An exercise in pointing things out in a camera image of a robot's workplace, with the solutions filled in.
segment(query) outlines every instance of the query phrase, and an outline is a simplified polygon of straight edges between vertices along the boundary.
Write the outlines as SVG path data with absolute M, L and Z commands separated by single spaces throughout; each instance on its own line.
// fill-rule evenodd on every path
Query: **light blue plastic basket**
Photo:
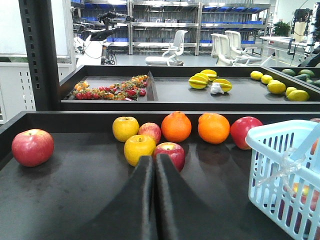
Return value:
M 246 142 L 252 147 L 248 197 L 250 201 L 295 240 L 320 238 L 320 123 L 290 120 L 249 130 Z M 292 150 L 288 164 L 301 162 L 297 171 L 277 176 L 284 169 L 285 153 Z M 303 188 L 308 186 L 307 196 Z

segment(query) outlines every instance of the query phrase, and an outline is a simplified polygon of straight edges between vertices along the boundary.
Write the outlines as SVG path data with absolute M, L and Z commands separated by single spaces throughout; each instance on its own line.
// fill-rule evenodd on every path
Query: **white table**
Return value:
M 275 57 L 275 65 L 277 67 L 279 64 L 279 52 L 282 51 L 282 52 L 288 53 L 289 43 L 292 38 L 285 37 L 285 36 L 261 36 L 260 38 L 263 40 L 269 41 L 267 48 L 274 50 L 274 53 L 271 54 L 264 62 L 261 63 L 261 66 L 263 66 L 266 62 L 268 62 L 270 59 Z M 296 41 L 291 42 L 291 48 L 293 49 L 298 48 L 302 50 L 300 51 L 301 53 L 304 52 L 304 49 L 306 47 L 307 47 L 306 42 L 296 42 Z

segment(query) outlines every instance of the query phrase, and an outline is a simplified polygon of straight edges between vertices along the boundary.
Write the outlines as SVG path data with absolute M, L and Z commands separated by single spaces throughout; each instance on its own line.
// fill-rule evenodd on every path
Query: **garlic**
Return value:
M 211 89 L 210 89 L 210 93 L 211 94 L 224 94 L 225 92 L 222 90 L 221 86 L 220 86 L 220 83 L 218 82 L 213 82 L 212 83 L 212 86 L 211 86 Z

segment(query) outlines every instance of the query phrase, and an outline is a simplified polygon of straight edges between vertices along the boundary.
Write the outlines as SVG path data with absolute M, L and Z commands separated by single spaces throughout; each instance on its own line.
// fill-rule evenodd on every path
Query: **office chair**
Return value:
M 248 66 L 247 58 L 231 57 L 230 42 L 226 35 L 213 33 L 211 36 L 213 42 L 211 57 L 217 58 L 216 66 Z
M 182 66 L 183 61 L 179 61 L 178 56 L 184 52 L 184 39 L 188 31 L 178 30 L 175 33 L 173 45 L 165 50 L 162 56 L 148 56 L 145 58 L 147 65 L 167 65 L 167 66 Z
M 241 34 L 238 31 L 230 31 L 226 30 L 224 34 L 229 38 L 230 43 L 230 53 L 232 58 L 241 58 L 248 59 L 249 61 L 246 63 L 248 66 L 259 66 L 258 62 L 262 61 L 261 57 L 251 56 L 247 53 L 252 47 L 246 47 L 244 50 L 241 47 Z

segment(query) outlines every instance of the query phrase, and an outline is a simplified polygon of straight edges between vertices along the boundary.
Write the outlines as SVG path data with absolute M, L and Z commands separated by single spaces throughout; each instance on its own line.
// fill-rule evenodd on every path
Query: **metal shelving unit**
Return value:
M 178 2 L 178 1 L 140 1 L 140 0 L 86 0 L 83 17 L 94 17 L 108 11 L 128 14 L 135 22 L 123 24 L 112 36 L 127 41 L 114 41 L 113 47 L 127 48 L 131 55 L 134 51 L 159 51 L 173 42 L 177 30 L 187 30 L 184 47 L 195 55 L 200 49 L 211 51 L 212 33 L 226 30 L 241 32 L 242 40 L 248 41 L 253 33 L 265 30 L 266 24 L 252 21 L 252 15 L 267 10 L 270 4 L 224 3 L 224 2 Z M 103 24 L 91 21 L 98 28 Z M 258 47 L 257 44 L 244 43 L 243 47 Z
M 195 54 L 198 55 L 201 48 L 212 48 L 212 33 L 223 34 L 226 30 L 241 33 L 242 40 L 246 41 L 242 47 L 259 47 L 255 44 L 255 33 L 265 30 L 267 25 L 262 21 L 252 21 L 252 15 L 267 10 L 267 16 L 269 16 L 270 6 L 270 4 L 253 3 L 203 3 L 198 30 L 200 41 Z M 253 43 L 248 43 L 251 33 L 253 33 Z
M 131 53 L 148 48 L 161 51 L 161 48 L 168 47 L 168 44 L 173 42 L 176 31 L 181 29 L 188 31 L 184 38 L 184 47 L 195 51 L 199 28 L 199 2 L 133 0 L 130 4 L 130 14 L 136 19 L 130 28 Z

